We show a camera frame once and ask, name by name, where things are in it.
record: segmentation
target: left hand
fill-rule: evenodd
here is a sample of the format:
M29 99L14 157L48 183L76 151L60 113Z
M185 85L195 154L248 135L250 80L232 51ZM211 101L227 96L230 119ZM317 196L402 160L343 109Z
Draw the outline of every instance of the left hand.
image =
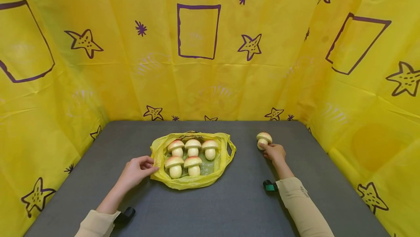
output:
M159 170L159 167L153 167L154 162L155 160L149 156L142 156L130 160L125 165L115 186L125 192L131 190L144 178Z

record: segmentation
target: gray tabletop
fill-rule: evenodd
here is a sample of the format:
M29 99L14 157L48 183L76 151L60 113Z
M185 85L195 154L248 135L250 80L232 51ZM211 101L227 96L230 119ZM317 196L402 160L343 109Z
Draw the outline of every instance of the gray tabletop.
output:
M268 132L287 151L287 162L336 237L389 236L321 146L296 121L114 121L109 123L64 181L25 236L72 237L96 209L133 157L150 155L156 138L195 130L231 135L237 147L224 174L209 187L173 190L146 179L120 206L136 215L111 236L299 236L277 194L262 183L277 180L256 148Z

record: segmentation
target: yellow fabric wall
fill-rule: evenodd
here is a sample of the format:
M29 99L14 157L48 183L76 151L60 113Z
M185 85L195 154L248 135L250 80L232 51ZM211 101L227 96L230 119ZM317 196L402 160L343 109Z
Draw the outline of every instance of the yellow fabric wall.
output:
M22 236L109 121L293 119L417 236L419 2L0 0L0 228Z

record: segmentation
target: red-tinged mushroom cap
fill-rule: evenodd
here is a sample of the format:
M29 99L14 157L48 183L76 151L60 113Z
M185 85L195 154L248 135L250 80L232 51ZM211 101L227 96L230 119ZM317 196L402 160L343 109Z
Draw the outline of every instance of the red-tinged mushroom cap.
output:
M184 168L190 168L193 166L201 165L202 160L199 156L189 157L185 160Z
M204 141L203 145L201 146L201 148L204 149L216 149L217 148L217 143L214 140L207 140Z
M182 157L172 156L172 157L170 157L169 159L166 160L165 168L171 168L173 166L181 165L183 163L184 162L183 162Z
M271 138L270 134L268 134L267 132L260 132L257 135L257 140L260 139L266 139L268 141L268 144L273 143L273 139Z
M182 148L183 146L184 146L184 143L182 141L174 140L174 141L172 141L171 144L169 144L168 151L172 152L174 149Z
M196 140L196 139L192 139L189 140L185 143L185 148L189 149L189 148L201 148L201 143L200 141Z

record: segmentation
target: yellow plastic bag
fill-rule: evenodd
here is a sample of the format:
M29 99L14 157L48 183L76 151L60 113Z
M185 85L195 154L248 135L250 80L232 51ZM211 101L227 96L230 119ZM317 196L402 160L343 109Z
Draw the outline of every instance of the yellow plastic bag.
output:
M216 150L216 157L214 160L209 161L205 158L204 153L200 151L199 157L202 160L201 175L189 176L186 169L183 169L182 176L179 179L171 179L168 171L165 169L166 160L171 157L168 152L168 145L174 140L182 140L184 143L187 140L196 139L203 143L206 140L215 140L218 144ZM155 166L160 167L159 170L151 176L151 179L158 180L165 183L169 188L177 190L194 189L207 187L213 184L225 171L227 165L234 158L236 147L230 141L230 135L226 133L200 133L189 131L185 133L171 133L164 137L160 137L153 141L152 158L155 160ZM184 151L183 159L187 158L186 151Z

